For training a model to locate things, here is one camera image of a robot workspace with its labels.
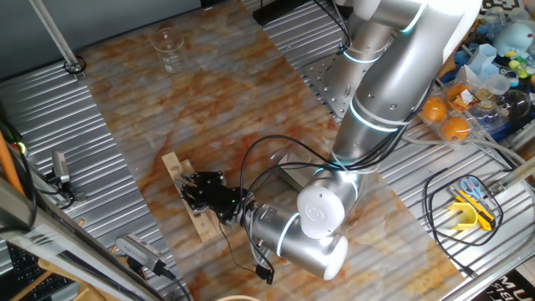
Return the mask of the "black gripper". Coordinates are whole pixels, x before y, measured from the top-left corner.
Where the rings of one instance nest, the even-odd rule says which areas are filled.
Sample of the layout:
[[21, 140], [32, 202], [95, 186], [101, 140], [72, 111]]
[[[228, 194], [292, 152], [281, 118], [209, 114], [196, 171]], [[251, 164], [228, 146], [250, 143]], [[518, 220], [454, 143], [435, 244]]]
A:
[[193, 174], [181, 174], [181, 188], [196, 189], [183, 191], [183, 199], [194, 213], [202, 213], [210, 209], [216, 213], [220, 223], [231, 225], [241, 223], [240, 213], [243, 209], [247, 190], [228, 187], [221, 171], [200, 171]]

